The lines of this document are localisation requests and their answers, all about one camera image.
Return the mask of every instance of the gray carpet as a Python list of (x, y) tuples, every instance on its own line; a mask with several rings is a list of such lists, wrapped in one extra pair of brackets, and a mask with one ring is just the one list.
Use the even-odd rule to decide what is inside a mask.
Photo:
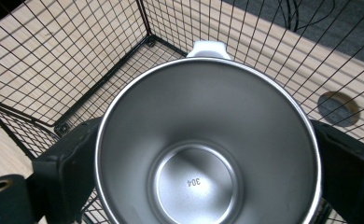
[(224, 0), (224, 2), (364, 62), (364, 0)]

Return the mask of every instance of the silver pot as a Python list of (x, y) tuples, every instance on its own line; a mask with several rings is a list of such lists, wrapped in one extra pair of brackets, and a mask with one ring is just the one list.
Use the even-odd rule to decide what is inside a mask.
[(301, 108), (268, 77), (222, 59), (136, 78), (107, 109), (95, 159), (116, 223), (309, 223), (321, 195)]

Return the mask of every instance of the wire mesh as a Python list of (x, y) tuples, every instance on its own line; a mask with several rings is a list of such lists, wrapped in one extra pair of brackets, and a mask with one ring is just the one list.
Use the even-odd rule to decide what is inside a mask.
[[(141, 2), (147, 18), (140, 16)], [(0, 104), (28, 117), (0, 109), (1, 120), (40, 155), (58, 138), (29, 118), (45, 125), (59, 121), (137, 48), (146, 28), (159, 41), (134, 51), (63, 120), (68, 126), (101, 117), (131, 80), (185, 57), (194, 41), (205, 39), (226, 43), (233, 60), (273, 78), (312, 119), (330, 123), (330, 115), (356, 102), (354, 113), (330, 124), (364, 142), (364, 0), (25, 1), (0, 21)], [(318, 102), (327, 92), (330, 97)], [(349, 98), (321, 114), (319, 108), (339, 92)], [(356, 115), (357, 123), (340, 126)], [(107, 222), (96, 192), (86, 208), (89, 221)], [(345, 222), (333, 211), (326, 223)]]
[(0, 103), (52, 125), (145, 34), (134, 1), (22, 2), (0, 21)]

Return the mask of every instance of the engraved number 304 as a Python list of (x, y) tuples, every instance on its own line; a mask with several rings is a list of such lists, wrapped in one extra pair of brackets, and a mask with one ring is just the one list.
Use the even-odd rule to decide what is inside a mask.
[(192, 180), (188, 180), (188, 186), (196, 186), (196, 185), (200, 185), (200, 178), (195, 178)]

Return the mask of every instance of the white handle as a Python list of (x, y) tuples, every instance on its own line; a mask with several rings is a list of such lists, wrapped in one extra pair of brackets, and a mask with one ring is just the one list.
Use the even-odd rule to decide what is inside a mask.
[(231, 60), (231, 56), (226, 51), (226, 45), (224, 43), (206, 40), (194, 42), (193, 50), (187, 57), (210, 57)]

